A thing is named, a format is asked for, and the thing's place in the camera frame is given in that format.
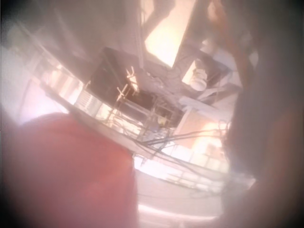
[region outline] red object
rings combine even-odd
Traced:
[[[35,226],[137,227],[131,154],[70,115],[49,114],[20,127],[11,155],[12,196]]]

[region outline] red fabric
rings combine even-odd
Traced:
[[[10,158],[16,202],[40,227],[137,226],[133,159],[70,115],[51,114],[18,129]]]

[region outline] blurred foreground object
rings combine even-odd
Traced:
[[[67,114],[16,130],[4,183],[31,227],[137,227],[131,154]]]

